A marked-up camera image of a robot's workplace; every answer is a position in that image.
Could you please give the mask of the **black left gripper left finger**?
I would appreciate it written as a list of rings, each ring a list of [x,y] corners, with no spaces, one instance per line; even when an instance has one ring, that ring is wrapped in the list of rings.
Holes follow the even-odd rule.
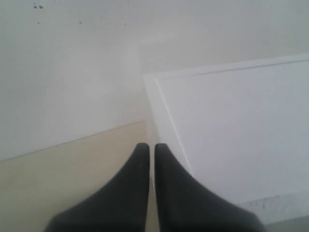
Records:
[[[150,148],[138,143],[116,175],[99,191],[54,216],[47,232],[143,232],[146,227]]]

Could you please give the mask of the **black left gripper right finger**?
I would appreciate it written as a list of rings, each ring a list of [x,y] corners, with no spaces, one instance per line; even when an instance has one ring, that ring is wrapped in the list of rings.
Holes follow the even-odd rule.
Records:
[[[162,232],[264,232],[258,217],[209,191],[167,144],[154,148],[155,195]]]

